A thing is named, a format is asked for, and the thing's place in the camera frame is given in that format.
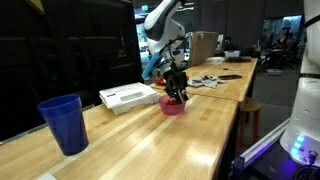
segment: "bowl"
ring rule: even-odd
[[[177,115],[184,112],[186,101],[182,104],[175,104],[175,99],[168,95],[161,96],[158,100],[161,111],[166,115]]]

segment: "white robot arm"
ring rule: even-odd
[[[185,0],[163,0],[144,22],[147,42],[152,58],[142,73],[142,78],[150,77],[157,69],[166,80],[166,93],[178,104],[188,100],[186,95],[186,74],[175,64],[171,50],[185,39],[184,28],[171,17]]]
[[[304,0],[304,12],[307,46],[290,122],[280,144],[296,162],[320,167],[320,1]]]

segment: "computer monitor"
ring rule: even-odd
[[[222,51],[222,46],[223,46],[223,34],[220,34],[218,36],[218,40],[217,40],[217,51]]]
[[[219,34],[216,32],[198,31],[192,34],[188,67],[202,64],[208,57],[213,57]]]

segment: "cup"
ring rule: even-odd
[[[80,97],[75,94],[55,97],[37,106],[66,156],[83,151],[89,144],[81,106]]]

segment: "desk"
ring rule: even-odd
[[[85,111],[89,146],[65,157],[44,128],[0,147],[0,179],[211,179],[234,123],[237,102],[189,95],[185,113],[158,104],[115,116],[104,105]]]
[[[220,75],[228,75],[228,74],[239,74],[242,76],[241,79],[235,79],[235,80],[229,80],[226,84],[218,84],[216,89],[208,88],[208,87],[187,87],[187,93],[190,94],[197,94],[202,96],[209,96],[209,97],[217,97],[217,98],[223,98],[223,99],[230,99],[235,100],[238,102],[243,102],[248,91],[251,91],[251,86],[253,86],[253,83],[251,83],[253,77],[254,77],[254,71],[255,67],[257,65],[257,59],[251,59],[250,62],[242,62],[242,63],[227,63],[223,62],[220,64],[213,64],[206,62],[201,65],[197,65],[194,67],[191,67],[185,72],[187,73],[187,76],[190,78],[209,74],[213,76],[220,76]],[[223,70],[222,68],[235,68],[239,69],[239,71],[228,71]],[[154,89],[164,89],[165,86],[157,85],[155,83],[150,85]]]

